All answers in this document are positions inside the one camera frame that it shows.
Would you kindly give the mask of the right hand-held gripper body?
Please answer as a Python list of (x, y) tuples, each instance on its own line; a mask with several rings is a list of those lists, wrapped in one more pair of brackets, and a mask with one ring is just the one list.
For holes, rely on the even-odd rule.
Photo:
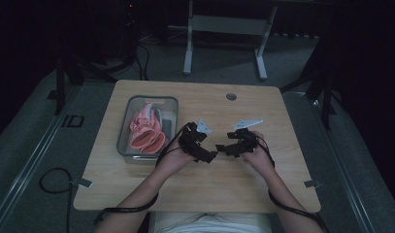
[(234, 132), (229, 132), (227, 134), (229, 139), (236, 139), (237, 142), (233, 145), (227, 146), (228, 152), (226, 152), (226, 154), (228, 155), (231, 151), (235, 151), (239, 154), (244, 152), (253, 152), (258, 143), (256, 136), (248, 129), (251, 126), (262, 122), (263, 120), (261, 118), (240, 119), (239, 122), (233, 126)]

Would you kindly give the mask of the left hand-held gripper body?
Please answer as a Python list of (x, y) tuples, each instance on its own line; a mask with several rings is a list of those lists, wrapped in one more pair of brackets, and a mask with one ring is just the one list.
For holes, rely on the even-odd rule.
[(195, 122), (188, 122), (181, 129), (179, 137), (181, 149), (194, 158), (204, 156), (204, 153), (208, 151), (201, 146), (201, 143), (207, 138), (207, 134), (200, 132), (198, 127), (199, 125)]

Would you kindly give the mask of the plain pink glove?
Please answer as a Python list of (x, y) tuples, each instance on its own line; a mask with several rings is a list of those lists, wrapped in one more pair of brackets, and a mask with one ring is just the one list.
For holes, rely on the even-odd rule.
[(132, 138), (130, 147), (141, 151), (143, 146), (148, 142), (148, 124), (150, 123), (150, 113), (153, 110), (152, 104), (146, 104), (133, 118), (130, 123)]

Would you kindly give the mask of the grey plastic bin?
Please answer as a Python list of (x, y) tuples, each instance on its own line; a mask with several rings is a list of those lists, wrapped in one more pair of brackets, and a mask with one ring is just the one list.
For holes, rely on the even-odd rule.
[[(162, 131), (166, 135), (163, 148), (157, 153), (142, 153), (130, 147), (132, 133), (130, 123), (135, 115), (148, 103), (152, 104), (156, 116), (162, 121)], [(126, 163), (153, 164), (159, 153), (174, 138), (177, 132), (179, 102), (171, 96), (142, 96), (136, 95), (128, 100), (120, 132), (116, 142), (117, 152), (123, 156)]]

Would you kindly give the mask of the person's right hand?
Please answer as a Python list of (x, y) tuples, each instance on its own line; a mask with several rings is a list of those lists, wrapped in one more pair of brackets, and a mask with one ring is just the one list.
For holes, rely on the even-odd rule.
[(243, 153), (243, 159), (248, 162), (262, 178), (266, 179), (275, 171), (275, 168), (268, 147), (263, 139), (263, 135), (257, 131), (253, 131), (253, 134), (256, 136), (258, 145), (253, 152)]

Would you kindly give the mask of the person's left hand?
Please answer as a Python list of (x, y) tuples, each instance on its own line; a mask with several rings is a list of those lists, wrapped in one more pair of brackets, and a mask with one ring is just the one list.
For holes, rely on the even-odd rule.
[(161, 176), (170, 177), (193, 160), (193, 156), (183, 152), (179, 143), (174, 142), (170, 147), (168, 147), (167, 153), (158, 163), (156, 171)]

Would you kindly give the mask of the person's white clothing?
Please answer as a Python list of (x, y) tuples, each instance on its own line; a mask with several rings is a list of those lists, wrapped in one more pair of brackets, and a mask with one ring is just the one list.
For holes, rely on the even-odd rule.
[(148, 233), (272, 233), (264, 214), (152, 213)]

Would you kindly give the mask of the black tripod stand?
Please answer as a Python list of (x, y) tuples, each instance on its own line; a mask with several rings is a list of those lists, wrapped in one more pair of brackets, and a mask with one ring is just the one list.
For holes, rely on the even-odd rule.
[(280, 88), (285, 93), (303, 83), (310, 82), (305, 96), (308, 100), (316, 101), (322, 96), (321, 121), (327, 130), (330, 129), (331, 99), (334, 82), (342, 64), (340, 40), (327, 33), (319, 39), (312, 55), (307, 61), (300, 77)]

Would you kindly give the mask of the metal floor rail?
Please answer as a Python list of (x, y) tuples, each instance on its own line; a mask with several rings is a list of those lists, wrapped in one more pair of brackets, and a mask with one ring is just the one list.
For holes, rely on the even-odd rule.
[(33, 149), (30, 156), (24, 162), (16, 177), (13, 179), (10, 187), (8, 188), (4, 198), (0, 202), (0, 232), (7, 222), (8, 218), (13, 212), (18, 200), (20, 199), (25, 188), (28, 186), (30, 179), (34, 175), (39, 163), (44, 158), (46, 151), (49, 148), (60, 124), (66, 117), (65, 112), (69, 109), (71, 103), (75, 100), (76, 96), (80, 92), (81, 88), (72, 87), (66, 96), (65, 103), (60, 108), (58, 114), (55, 114), (47, 126), (44, 134), (40, 138), (40, 141)]
[(318, 215), (329, 233), (375, 233), (334, 136), (321, 122), (318, 103), (302, 92), (288, 91), (282, 97), (311, 171), (321, 204)]

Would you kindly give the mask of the white desk frame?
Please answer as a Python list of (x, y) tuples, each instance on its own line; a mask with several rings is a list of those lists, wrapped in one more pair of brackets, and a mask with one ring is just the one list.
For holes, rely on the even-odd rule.
[(192, 69), (193, 32), (202, 31), (260, 36), (261, 42), (259, 47), (254, 50), (254, 57), (259, 79), (262, 81), (268, 79), (263, 53), (274, 24), (277, 6), (271, 8), (267, 19), (195, 15), (193, 7), (194, 0), (188, 0), (187, 42), (182, 71), (185, 75), (190, 75)]

